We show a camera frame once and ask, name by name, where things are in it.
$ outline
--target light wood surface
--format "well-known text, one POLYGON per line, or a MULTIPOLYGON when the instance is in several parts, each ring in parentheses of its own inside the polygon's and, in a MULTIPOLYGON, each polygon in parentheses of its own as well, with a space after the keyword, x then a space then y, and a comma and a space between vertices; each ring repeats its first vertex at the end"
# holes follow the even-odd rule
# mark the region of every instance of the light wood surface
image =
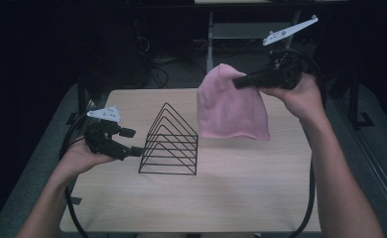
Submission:
MULTIPOLYGON (((311 150, 299 121, 281 101, 263 95, 269 115, 269 142, 199 138, 197 175, 138 174, 141 158, 100 165, 80 175, 72 196, 87 231, 110 232, 263 232, 292 231, 302 222, 309 197, 311 150)), ((120 126, 137 131, 144 147, 147 132, 169 102, 198 132, 196 89, 113 91, 120 126)), ((65 212, 61 229, 75 231, 65 212)), ((308 231, 320 231, 315 206, 308 231)))

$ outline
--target black cable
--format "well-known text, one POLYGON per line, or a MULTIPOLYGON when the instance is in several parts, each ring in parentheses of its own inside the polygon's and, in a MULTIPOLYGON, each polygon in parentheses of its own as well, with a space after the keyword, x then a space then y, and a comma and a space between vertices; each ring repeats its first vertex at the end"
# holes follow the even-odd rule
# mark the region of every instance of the black cable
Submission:
POLYGON ((289 237, 294 238, 298 237, 306 228, 311 219, 312 212, 314 210, 315 204, 315 190, 316 190, 316 182, 315 182, 315 174, 314 174, 314 163, 311 161, 311 168, 309 172, 309 201, 308 208, 306 209, 305 217, 303 218, 302 224, 299 228, 294 231, 289 237))
POLYGON ((164 65, 168 65, 168 64, 172 64, 172 63, 177 63, 177 62, 187 62, 187 63, 190 63, 194 66, 197 66, 199 68, 199 70, 204 74, 206 75, 206 71, 205 69, 203 69, 203 67, 197 63, 197 62, 194 62, 194 61, 191 61, 192 59, 185 59, 185 58, 174 58, 174 59, 169 59, 167 61, 164 61, 164 62, 156 62, 155 66, 153 66, 153 68, 158 68, 158 67, 161 67, 161 66, 164 66, 164 65))
POLYGON ((82 140, 84 140, 85 138, 86 138, 86 137, 81 137, 81 138, 79 138, 78 140, 75 140, 75 141, 69 143, 69 145, 67 145, 67 146, 70 147, 71 145, 77 143, 78 141, 82 141, 82 140))
POLYGON ((169 74, 165 70, 158 67, 152 67, 152 69, 155 70, 156 74, 151 73, 151 76, 153 80, 157 82, 157 84, 159 85, 159 88, 167 87, 167 84, 169 82, 169 74), (161 71, 166 77, 164 82, 160 78, 159 71, 161 71))
MULTIPOLYGON (((66 135, 64 136, 63 145, 62 145, 61 151, 60 151, 60 160, 65 155, 65 153, 66 153, 66 151, 67 151, 67 149, 68 149, 68 147, 70 145, 72 145, 76 141, 82 140, 82 139, 78 139, 78 140, 76 140, 76 141, 74 141, 72 143, 69 143, 69 140, 70 140, 70 137, 72 136, 72 133, 83 122, 83 119, 85 119, 85 114, 82 114, 82 115, 78 116, 75 119, 75 122, 72 124, 72 126, 70 126, 70 128, 67 131, 66 135)), ((78 221, 78 219, 76 217, 76 214, 75 214, 75 210, 73 209, 73 204, 72 204, 71 197, 70 197, 69 186, 66 187, 66 189, 64 191, 64 195, 65 195, 66 204, 67 204, 67 207, 68 207, 68 210, 69 210, 70 218, 72 219, 73 224, 75 225, 76 229, 78 230, 79 234, 82 237, 88 238, 88 235, 85 233, 84 229, 79 224, 79 221, 78 221)))
MULTIPOLYGON (((317 84, 318 87, 320 88, 321 92, 321 98, 322 98, 322 105, 323 108, 325 108, 326 104, 326 92, 325 92, 325 87, 324 87, 324 82, 322 79, 322 72, 318 64, 312 60, 308 55, 305 55, 301 52, 292 50, 292 49, 283 49, 280 52, 285 52, 289 54, 295 54, 299 56, 299 58, 308 66, 309 70, 311 71, 310 73, 314 74, 316 79, 317 79, 317 84)), ((310 173, 309 173, 309 200, 308 200, 308 207, 306 209, 306 214, 305 217, 303 218, 302 224, 299 226, 296 231, 294 231, 289 238, 294 238, 299 236, 306 228, 308 225, 312 212, 314 210, 314 205, 315 205, 315 196, 316 196, 316 179, 315 179, 315 173, 314 173, 314 166, 313 166, 313 159, 311 159, 311 167, 310 167, 310 173)))

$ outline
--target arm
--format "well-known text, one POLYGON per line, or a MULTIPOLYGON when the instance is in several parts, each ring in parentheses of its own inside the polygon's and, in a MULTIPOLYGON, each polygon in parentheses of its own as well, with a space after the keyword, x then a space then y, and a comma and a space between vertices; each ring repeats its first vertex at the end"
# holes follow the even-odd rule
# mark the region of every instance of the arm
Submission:
POLYGON ((17 237, 57 237, 67 184, 94 166, 111 161, 109 157, 91 153, 84 140, 72 144, 53 171, 17 237))
POLYGON ((281 99, 309 134, 323 235, 383 237, 377 217, 354 179, 324 113, 316 79, 304 73, 293 90, 261 91, 281 99))

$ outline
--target wire rack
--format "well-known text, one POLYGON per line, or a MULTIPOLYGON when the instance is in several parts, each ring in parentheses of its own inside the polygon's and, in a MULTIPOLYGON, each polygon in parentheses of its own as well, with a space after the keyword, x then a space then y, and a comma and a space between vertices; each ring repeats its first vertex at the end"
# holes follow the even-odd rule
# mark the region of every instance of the wire rack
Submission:
POLYGON ((147 134, 140 174, 196 176, 198 135, 165 103, 147 134))

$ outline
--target pink towel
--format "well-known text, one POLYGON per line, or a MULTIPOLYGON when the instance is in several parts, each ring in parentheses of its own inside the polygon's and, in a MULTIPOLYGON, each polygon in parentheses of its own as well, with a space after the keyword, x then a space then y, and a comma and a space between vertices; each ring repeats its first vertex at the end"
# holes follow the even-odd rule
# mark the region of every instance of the pink towel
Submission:
POLYGON ((258 89, 237 90, 233 85, 231 79, 243 75, 222 63, 205 76, 196 93, 202 137, 270 140, 267 111, 258 89))

